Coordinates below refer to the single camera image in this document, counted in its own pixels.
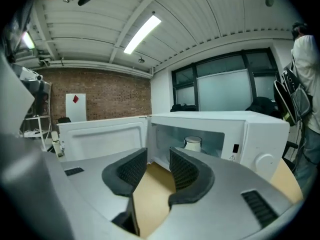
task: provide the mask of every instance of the person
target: person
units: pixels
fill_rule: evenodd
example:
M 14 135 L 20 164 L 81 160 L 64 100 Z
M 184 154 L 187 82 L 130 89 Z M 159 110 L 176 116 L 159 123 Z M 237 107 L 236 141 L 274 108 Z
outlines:
M 306 93 L 312 96 L 312 110 L 302 121 L 302 137 L 294 172 L 306 198 L 317 175 L 317 165 L 320 162 L 320 55 L 316 40 L 307 24 L 294 23 L 292 36 L 295 74 Z

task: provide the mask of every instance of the white board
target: white board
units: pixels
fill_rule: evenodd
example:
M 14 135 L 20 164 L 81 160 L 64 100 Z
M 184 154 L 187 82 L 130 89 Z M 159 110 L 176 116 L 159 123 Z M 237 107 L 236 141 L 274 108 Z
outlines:
M 86 94 L 68 93 L 65 95 L 65 114 L 71 122 L 87 121 Z

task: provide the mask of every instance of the brick wall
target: brick wall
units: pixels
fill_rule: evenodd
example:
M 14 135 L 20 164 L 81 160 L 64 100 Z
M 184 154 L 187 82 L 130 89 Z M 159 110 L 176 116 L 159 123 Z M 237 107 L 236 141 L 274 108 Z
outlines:
M 92 69 L 44 69 L 38 73 L 52 83 L 51 119 L 66 116 L 66 94 L 86 94 L 87 120 L 151 114 L 150 80 Z

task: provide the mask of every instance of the window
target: window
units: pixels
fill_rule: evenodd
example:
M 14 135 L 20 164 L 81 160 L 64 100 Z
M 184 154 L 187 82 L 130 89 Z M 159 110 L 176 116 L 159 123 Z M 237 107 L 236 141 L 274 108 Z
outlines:
M 173 71 L 174 104 L 198 111 L 245 110 L 256 97 L 273 101 L 279 78 L 269 48 L 224 54 Z

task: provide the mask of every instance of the window frame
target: window frame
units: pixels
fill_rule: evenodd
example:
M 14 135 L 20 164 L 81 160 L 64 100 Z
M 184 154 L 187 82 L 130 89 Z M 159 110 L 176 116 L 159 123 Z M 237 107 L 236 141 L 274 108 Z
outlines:
M 269 58 L 271 68 L 266 68 L 265 70 L 259 70 L 259 72 L 254 72 L 252 67 L 249 64 L 249 60 L 247 58 L 247 54 L 255 54 L 255 53 L 267 53 L 267 56 Z M 224 59 L 228 57 L 233 57 L 233 56 L 241 56 L 245 68 L 248 70 L 249 73 L 249 80 L 250 80 L 250 85 L 251 85 L 251 95 L 252 95 L 252 100 L 257 97 L 257 88 L 256 88 L 256 83 L 255 83 L 255 76 L 256 77 L 264 77 L 264 76 L 275 76 L 275 79 L 277 81 L 280 81 L 280 74 L 279 74 L 279 68 L 277 66 L 276 60 L 274 58 L 274 55 L 270 49 L 268 48 L 260 48 L 260 49 L 248 49 L 248 50 L 240 50 L 240 51 L 234 51 L 226 54 L 221 54 L 218 56 L 213 56 L 210 58 L 206 58 L 203 60 L 200 60 L 198 62 L 191 63 L 189 65 L 186 65 L 184 67 L 181 67 L 177 70 L 173 70 L 171 72 L 172 75 L 172 87 L 173 87 L 173 103 L 174 105 L 177 104 L 177 90 L 187 88 L 187 87 L 192 87 L 194 89 L 194 103 L 195 103 L 195 108 L 196 111 L 199 111 L 199 95 L 198 95 L 198 73 L 197 73 L 197 65 L 219 60 L 219 59 Z M 187 82 L 187 83 L 177 83 L 177 76 L 176 74 L 192 68 L 192 74 L 193 74 L 193 81 L 192 82 Z

